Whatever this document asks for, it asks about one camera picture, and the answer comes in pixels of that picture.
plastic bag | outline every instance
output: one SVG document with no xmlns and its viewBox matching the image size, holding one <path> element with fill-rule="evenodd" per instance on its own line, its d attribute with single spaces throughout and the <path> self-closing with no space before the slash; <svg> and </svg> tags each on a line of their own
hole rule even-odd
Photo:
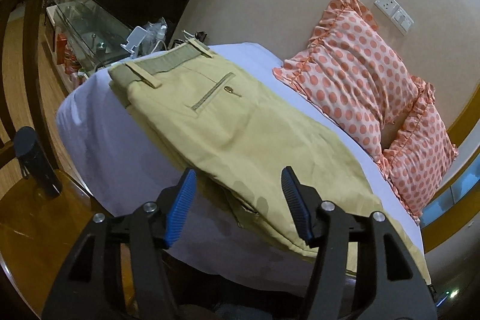
<svg viewBox="0 0 480 320">
<path fill-rule="evenodd" d="M 157 23 L 148 22 L 144 27 L 147 35 L 140 44 L 140 55 L 145 56 L 157 51 L 165 51 L 165 36 L 167 35 L 167 22 L 162 17 Z"/>
</svg>

polka dot pillow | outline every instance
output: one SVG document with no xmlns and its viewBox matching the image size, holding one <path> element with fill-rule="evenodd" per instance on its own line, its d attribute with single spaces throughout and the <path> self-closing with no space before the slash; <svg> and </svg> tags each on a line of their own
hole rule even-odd
<svg viewBox="0 0 480 320">
<path fill-rule="evenodd" d="M 435 195 L 442 177 L 458 155 L 434 106 L 434 87 L 420 79 L 422 93 L 383 154 L 390 163 L 389 181 L 414 216 Z"/>
<path fill-rule="evenodd" d="M 308 48 L 273 72 L 335 121 L 385 173 L 380 132 L 412 108 L 418 89 L 377 29 L 359 0 L 333 0 Z"/>
</svg>

wooden chair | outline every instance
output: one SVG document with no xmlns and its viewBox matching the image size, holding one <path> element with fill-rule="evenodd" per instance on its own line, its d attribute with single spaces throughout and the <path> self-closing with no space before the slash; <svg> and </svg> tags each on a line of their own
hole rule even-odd
<svg viewBox="0 0 480 320">
<path fill-rule="evenodd" d="M 20 0 L 0 0 L 0 56 L 9 13 Z M 63 185 L 49 199 L 36 182 L 21 179 L 0 199 L 0 319 L 38 319 L 70 248 L 93 214 L 103 208 L 59 169 L 43 114 L 38 77 L 38 27 L 42 0 L 27 0 L 23 72 L 34 128 Z M 0 62 L 0 119 L 10 138 L 0 141 L 0 169 L 15 158 L 15 127 L 7 106 Z"/>
</svg>

white plastic holder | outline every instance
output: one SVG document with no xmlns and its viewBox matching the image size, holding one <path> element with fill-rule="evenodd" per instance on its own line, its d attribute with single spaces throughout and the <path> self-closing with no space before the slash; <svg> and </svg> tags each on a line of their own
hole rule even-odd
<svg viewBox="0 0 480 320">
<path fill-rule="evenodd" d="M 135 59 L 138 56 L 138 48 L 140 47 L 140 43 L 143 41 L 146 35 L 147 31 L 143 27 L 136 26 L 127 37 L 127 43 L 120 44 L 124 50 L 130 53 L 131 59 Z"/>
</svg>

white tablecloth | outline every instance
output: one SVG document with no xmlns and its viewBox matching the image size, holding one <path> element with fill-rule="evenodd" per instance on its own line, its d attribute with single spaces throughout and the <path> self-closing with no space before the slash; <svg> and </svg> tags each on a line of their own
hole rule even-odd
<svg viewBox="0 0 480 320">
<path fill-rule="evenodd" d="M 314 120 L 332 129 L 350 149 L 385 210 L 400 221 L 423 252 L 420 229 L 403 209 L 369 155 L 310 103 L 276 80 L 282 62 L 258 44 L 213 46 Z M 174 185 L 181 172 L 149 141 L 109 88 L 107 70 L 95 73 L 70 94 L 57 113 L 60 137 L 91 193 L 112 214 L 129 214 Z M 302 295 L 313 264 L 269 246 L 200 194 L 195 196 L 182 236 L 169 250 L 177 259 L 210 273 L 263 290 Z"/>
</svg>

